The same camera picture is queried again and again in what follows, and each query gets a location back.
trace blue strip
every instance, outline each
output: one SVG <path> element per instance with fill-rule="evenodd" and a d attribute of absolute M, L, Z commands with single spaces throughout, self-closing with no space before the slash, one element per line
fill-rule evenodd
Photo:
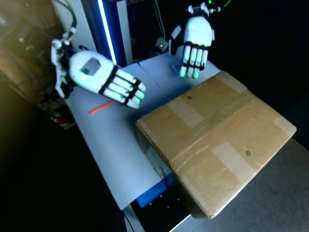
<path fill-rule="evenodd" d="M 144 208 L 147 206 L 150 202 L 168 190 L 169 187 L 172 186 L 176 181 L 177 177 L 173 173 L 170 173 L 163 180 L 161 180 L 159 183 L 157 183 L 155 186 L 136 199 L 140 207 Z"/>

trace white robotic hand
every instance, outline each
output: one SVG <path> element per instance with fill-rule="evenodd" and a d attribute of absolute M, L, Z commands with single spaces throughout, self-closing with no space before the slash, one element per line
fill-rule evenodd
<path fill-rule="evenodd" d="M 93 51 L 75 53 L 69 63 L 69 75 L 79 86 L 138 109 L 146 86 L 124 72 L 103 55 Z"/>
<path fill-rule="evenodd" d="M 205 3 L 201 6 L 193 8 L 189 6 L 187 11 L 189 13 L 189 20 L 185 25 L 184 38 L 183 38 L 183 64 L 180 69 L 180 77 L 193 77 L 197 79 L 199 71 L 204 70 L 208 57 L 208 50 L 211 42 L 214 40 L 214 30 L 207 21 L 209 13 L 220 11 L 218 7 L 216 10 L 208 10 Z M 182 27 L 178 26 L 172 33 L 169 40 L 169 52 L 174 55 L 177 51 L 175 44 L 176 37 L 182 31 Z"/>

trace table surface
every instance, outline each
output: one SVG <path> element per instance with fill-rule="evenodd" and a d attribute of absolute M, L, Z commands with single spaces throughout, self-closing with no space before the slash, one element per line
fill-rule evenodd
<path fill-rule="evenodd" d="M 165 53 L 123 68 L 147 86 L 139 110 L 115 103 L 90 115 L 91 110 L 110 99 L 78 86 L 66 99 L 120 210 L 161 181 L 139 147 L 136 120 L 220 71 L 208 61 L 197 80 L 180 78 L 177 72 L 182 50 L 179 48 L 174 57 Z"/>

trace brown cardboard box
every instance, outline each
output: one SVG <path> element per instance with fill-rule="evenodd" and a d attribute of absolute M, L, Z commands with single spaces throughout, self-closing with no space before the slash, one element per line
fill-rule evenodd
<path fill-rule="evenodd" d="M 144 116 L 137 127 L 142 149 L 152 146 L 208 218 L 218 215 L 296 131 L 225 72 Z"/>

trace white cable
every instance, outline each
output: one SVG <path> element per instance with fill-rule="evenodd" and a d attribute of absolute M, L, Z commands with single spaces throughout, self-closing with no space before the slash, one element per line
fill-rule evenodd
<path fill-rule="evenodd" d="M 154 0 L 152 0 L 151 2 L 152 2 L 153 5 L 154 5 L 155 16 L 156 16 L 156 18 L 157 18 L 157 20 L 158 20 L 158 24 L 159 24 L 159 27 L 160 27 L 161 35 L 162 35 L 162 37 L 163 37 L 164 34 L 163 34 L 163 31 L 162 31 L 162 28 L 161 28 L 161 23 L 160 23 L 160 20 L 159 20 L 159 17 L 158 17 L 158 13 L 156 12 L 156 6 L 155 6 L 155 3 L 154 3 Z"/>
<path fill-rule="evenodd" d="M 159 13 L 160 21 L 161 21 L 162 28 L 163 28 L 163 34 L 164 34 L 163 38 L 164 38 L 164 40 L 165 40 L 165 30 L 164 30 L 164 25 L 163 25 L 162 18 L 161 18 L 161 14 L 160 14 L 159 5 L 158 5 L 158 2 L 157 2 L 156 0 L 154 0 L 154 1 L 155 1 L 155 3 L 156 3 L 157 9 L 158 9 L 158 13 Z"/>

